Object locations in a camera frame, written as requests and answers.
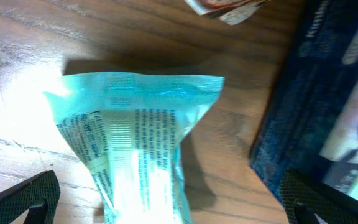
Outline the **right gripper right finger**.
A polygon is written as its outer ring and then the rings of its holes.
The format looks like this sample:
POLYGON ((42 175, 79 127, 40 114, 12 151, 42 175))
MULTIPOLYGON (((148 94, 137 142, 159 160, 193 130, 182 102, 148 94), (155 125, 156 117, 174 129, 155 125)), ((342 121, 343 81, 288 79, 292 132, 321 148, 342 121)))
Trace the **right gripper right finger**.
POLYGON ((295 170, 285 172, 280 194, 290 224, 358 224, 358 200, 295 170))

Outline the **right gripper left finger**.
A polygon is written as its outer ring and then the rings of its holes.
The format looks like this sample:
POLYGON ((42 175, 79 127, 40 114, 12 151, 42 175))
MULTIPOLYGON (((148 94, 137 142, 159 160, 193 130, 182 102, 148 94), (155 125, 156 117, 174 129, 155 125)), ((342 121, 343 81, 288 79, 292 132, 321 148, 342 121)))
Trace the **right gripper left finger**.
POLYGON ((41 172, 0 192, 0 224, 12 223, 28 212, 24 224, 52 224, 60 185, 54 171, 41 172))

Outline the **blue tissue multipack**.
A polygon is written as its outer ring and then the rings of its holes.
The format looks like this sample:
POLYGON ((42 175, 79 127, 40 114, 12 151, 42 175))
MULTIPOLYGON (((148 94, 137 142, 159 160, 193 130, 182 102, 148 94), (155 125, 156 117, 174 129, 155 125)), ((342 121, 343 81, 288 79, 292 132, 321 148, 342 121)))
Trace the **blue tissue multipack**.
POLYGON ((358 0, 306 3, 250 167, 276 198, 295 169, 358 200, 358 0))

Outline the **teal wipes packet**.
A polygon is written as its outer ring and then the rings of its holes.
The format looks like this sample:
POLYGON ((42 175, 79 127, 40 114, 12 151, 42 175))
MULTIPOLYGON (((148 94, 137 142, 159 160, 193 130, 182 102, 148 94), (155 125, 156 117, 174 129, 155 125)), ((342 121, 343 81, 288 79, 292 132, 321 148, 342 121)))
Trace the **teal wipes packet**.
POLYGON ((191 223, 181 142, 224 78, 93 72, 45 91, 55 125, 89 170, 106 223, 191 223))

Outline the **beige snack bag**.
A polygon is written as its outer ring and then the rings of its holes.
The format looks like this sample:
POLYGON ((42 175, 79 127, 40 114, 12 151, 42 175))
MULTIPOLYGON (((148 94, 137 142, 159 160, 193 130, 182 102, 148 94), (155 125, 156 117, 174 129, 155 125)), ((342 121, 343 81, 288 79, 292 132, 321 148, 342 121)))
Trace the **beige snack bag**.
POLYGON ((270 0, 185 0, 200 16, 218 18, 229 25, 239 24, 251 17, 270 0))

